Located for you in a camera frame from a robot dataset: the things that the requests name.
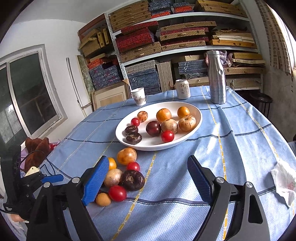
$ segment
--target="brown cloth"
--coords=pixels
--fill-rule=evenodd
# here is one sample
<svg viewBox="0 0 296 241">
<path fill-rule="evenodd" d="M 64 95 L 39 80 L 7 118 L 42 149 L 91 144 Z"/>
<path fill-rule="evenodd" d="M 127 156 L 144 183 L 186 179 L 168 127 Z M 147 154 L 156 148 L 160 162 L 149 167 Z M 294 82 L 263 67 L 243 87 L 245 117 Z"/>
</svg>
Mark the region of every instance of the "brown cloth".
<svg viewBox="0 0 296 241">
<path fill-rule="evenodd" d="M 34 150 L 40 150 L 44 152 L 36 151 L 30 154 L 27 159 L 25 160 L 25 169 L 24 171 L 27 172 L 31 167 L 39 167 L 40 164 L 44 161 L 45 157 L 47 157 L 50 154 L 50 147 L 49 147 L 49 139 L 45 137 L 43 140 L 36 138 L 31 139 L 27 137 L 25 141 L 26 148 L 28 150 L 28 153 L 34 151 Z"/>
</svg>

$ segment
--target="table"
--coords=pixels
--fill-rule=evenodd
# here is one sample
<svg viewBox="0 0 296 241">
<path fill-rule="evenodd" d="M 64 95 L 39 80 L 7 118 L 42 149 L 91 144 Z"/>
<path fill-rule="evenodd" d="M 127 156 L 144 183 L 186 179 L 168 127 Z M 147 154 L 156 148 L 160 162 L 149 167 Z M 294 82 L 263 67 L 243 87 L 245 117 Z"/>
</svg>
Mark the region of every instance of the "table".
<svg viewBox="0 0 296 241">
<path fill-rule="evenodd" d="M 191 98 L 184 102 L 201 110 L 201 127 L 178 146 L 157 152 L 137 151 L 137 162 L 147 182 L 142 192 L 129 192 L 123 202 L 112 202 L 105 208 L 95 203 L 87 206 L 98 231 L 105 241 L 191 241 L 209 211 L 187 170 L 187 158 L 195 155 L 203 167 L 229 183 L 254 184 L 271 241 L 276 241 L 294 217 L 295 209 L 288 209 L 284 199 L 276 194 L 270 170 L 279 159 L 296 169 L 290 147 L 268 119 L 231 89 L 227 88 L 227 102 L 222 105 L 210 101 L 209 86 L 190 91 Z M 165 101 L 180 100 L 176 91 L 147 97 L 147 105 Z M 129 99 L 102 107 L 79 123 L 48 157 L 57 173 L 65 176 L 64 183 L 81 176 L 102 155 L 116 158 L 125 147 L 115 137 L 116 126 L 139 108 Z M 230 203 L 217 240 L 225 237 L 233 208 L 234 203 Z M 78 240 L 75 232 L 72 238 Z"/>
</svg>

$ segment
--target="ceiling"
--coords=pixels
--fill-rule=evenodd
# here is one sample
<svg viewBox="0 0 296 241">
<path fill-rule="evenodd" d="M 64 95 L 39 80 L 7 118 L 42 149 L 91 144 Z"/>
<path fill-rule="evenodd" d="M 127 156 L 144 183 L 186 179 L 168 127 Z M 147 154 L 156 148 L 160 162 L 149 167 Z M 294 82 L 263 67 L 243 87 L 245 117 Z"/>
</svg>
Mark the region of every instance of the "ceiling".
<svg viewBox="0 0 296 241">
<path fill-rule="evenodd" d="M 14 23 L 38 19 L 61 19 L 88 23 L 125 2 L 127 0 L 34 0 L 21 12 Z"/>
</svg>

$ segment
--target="plate rim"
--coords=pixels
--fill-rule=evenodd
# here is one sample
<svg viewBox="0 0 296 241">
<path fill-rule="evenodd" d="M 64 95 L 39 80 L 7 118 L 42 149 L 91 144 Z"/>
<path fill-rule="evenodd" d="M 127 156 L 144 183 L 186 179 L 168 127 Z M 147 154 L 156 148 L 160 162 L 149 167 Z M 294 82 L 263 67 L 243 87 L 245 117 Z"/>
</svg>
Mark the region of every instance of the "plate rim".
<svg viewBox="0 0 296 241">
<path fill-rule="evenodd" d="M 193 106 L 194 108 L 196 108 L 196 109 L 199 111 L 199 113 L 200 113 L 200 121 L 199 121 L 198 125 L 197 125 L 192 131 L 190 131 L 189 133 L 187 133 L 185 136 L 183 136 L 183 137 L 177 139 L 177 140 L 182 139 L 181 141 L 179 141 L 179 142 L 181 143 L 181 142 L 187 140 L 191 135 L 193 135 L 193 134 L 197 131 L 197 129 L 200 127 L 200 125 L 201 125 L 201 123 L 202 123 L 202 112 L 200 111 L 200 109 L 199 109 L 198 107 L 196 107 L 195 105 L 192 105 L 192 104 L 190 104 L 190 103 L 187 103 L 187 102 L 182 102 L 182 101 L 166 101 L 166 103 L 168 103 L 168 102 L 173 102 L 173 103 L 185 103 L 185 104 L 191 105 L 191 106 Z M 145 108 L 145 107 L 150 106 L 150 105 L 142 106 L 140 109 L 135 110 L 135 111 L 139 111 L 139 112 L 140 112 L 142 108 Z M 115 129 L 115 136 L 116 136 L 117 140 L 118 140 L 121 144 L 123 144 L 123 145 L 125 145 L 125 146 L 127 146 L 127 147 L 134 148 L 134 149 L 136 149 L 136 150 L 137 150 L 137 148 L 139 148 L 139 149 L 143 149 L 143 148 L 144 148 L 144 149 L 155 148 L 156 150 L 164 150 L 164 149 L 170 148 L 170 147 L 168 147 L 168 146 L 170 146 L 170 145 L 173 145 L 173 144 L 175 144 L 175 145 L 173 145 L 173 146 L 178 145 L 178 143 L 176 143 L 176 142 L 174 142 L 174 141 L 167 142 L 167 143 L 162 143 L 162 144 L 157 144 L 157 145 L 149 145 L 149 146 L 136 146 L 136 145 L 132 145 L 132 144 L 126 143 L 126 142 L 120 140 L 120 139 L 118 138 L 118 136 L 117 136 L 117 129 L 118 129 L 118 126 L 119 126 L 119 124 L 124 120 L 124 118 L 118 123 L 118 125 L 117 125 L 117 127 L 116 127 L 116 129 Z"/>
</svg>

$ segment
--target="blue gripper pad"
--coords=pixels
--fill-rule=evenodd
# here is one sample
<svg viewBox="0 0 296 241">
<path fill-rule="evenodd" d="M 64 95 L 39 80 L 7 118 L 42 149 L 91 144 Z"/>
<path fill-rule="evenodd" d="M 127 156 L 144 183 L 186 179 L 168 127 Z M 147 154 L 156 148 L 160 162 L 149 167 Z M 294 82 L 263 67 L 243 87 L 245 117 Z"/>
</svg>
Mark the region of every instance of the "blue gripper pad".
<svg viewBox="0 0 296 241">
<path fill-rule="evenodd" d="M 95 167 L 90 168 L 91 173 L 87 182 L 84 184 L 84 195 L 82 202 L 87 206 L 93 202 L 99 192 L 100 187 L 109 171 L 109 160 L 106 156 L 102 156 Z"/>
<path fill-rule="evenodd" d="M 58 175 L 52 175 L 52 176 L 48 176 L 48 177 L 44 177 L 41 182 L 42 183 L 46 183 L 46 182 L 50 182 L 50 183 L 57 183 L 57 182 L 61 182 L 64 180 L 64 177 L 62 174 L 58 174 Z"/>
<path fill-rule="evenodd" d="M 193 155 L 187 160 L 187 169 L 202 200 L 211 205 L 214 189 L 213 180 L 215 179 L 215 176 L 210 169 L 203 168 Z"/>
</svg>

